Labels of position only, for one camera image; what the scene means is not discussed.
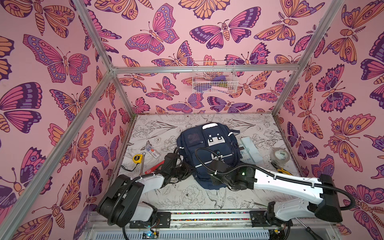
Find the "red thin booklet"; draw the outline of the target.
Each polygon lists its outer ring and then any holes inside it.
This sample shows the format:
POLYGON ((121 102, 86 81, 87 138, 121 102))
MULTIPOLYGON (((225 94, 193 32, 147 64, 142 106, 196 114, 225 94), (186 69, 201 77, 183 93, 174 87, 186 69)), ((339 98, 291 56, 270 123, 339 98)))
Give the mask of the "red thin booklet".
POLYGON ((157 165, 151 167, 149 170, 145 171, 145 175, 151 174, 151 173, 155 172, 156 170, 158 170, 164 164, 164 162, 165 161, 162 161, 162 162, 158 163, 157 165))

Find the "navy blue student backpack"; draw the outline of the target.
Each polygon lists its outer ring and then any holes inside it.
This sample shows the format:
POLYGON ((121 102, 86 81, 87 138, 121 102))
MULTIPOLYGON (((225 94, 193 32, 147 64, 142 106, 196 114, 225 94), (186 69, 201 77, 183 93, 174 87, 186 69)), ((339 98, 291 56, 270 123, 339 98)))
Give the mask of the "navy blue student backpack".
POLYGON ((177 138, 179 154, 193 169, 193 177, 206 190, 219 190, 226 185, 215 183, 208 168, 213 161, 222 162, 229 167, 237 166, 242 158, 236 135, 221 123, 199 125, 181 132, 177 138))

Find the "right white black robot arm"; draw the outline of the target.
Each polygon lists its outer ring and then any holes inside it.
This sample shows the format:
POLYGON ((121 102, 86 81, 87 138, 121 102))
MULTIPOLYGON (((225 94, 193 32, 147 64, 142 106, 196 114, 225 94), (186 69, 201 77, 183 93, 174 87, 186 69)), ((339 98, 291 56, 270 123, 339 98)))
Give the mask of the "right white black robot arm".
POLYGON ((343 220, 341 212, 356 206, 354 196, 335 187, 329 175, 302 178, 245 163, 231 167, 217 160, 203 166, 212 180, 234 190, 269 190, 296 197, 291 203, 273 204, 274 217, 280 221, 316 217, 326 222, 339 223, 343 220))

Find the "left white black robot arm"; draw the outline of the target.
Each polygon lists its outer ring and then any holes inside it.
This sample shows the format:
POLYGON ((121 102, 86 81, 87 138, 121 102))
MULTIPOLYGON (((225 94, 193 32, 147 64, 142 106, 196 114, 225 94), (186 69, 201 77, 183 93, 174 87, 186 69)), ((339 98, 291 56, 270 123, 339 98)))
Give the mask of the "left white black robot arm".
POLYGON ((194 170, 178 152, 168 153, 163 163, 150 173, 135 178, 119 175, 99 202, 96 212, 107 219, 109 226, 123 228, 140 223, 150 228, 158 221, 158 208, 141 201, 142 195, 181 182, 194 170))

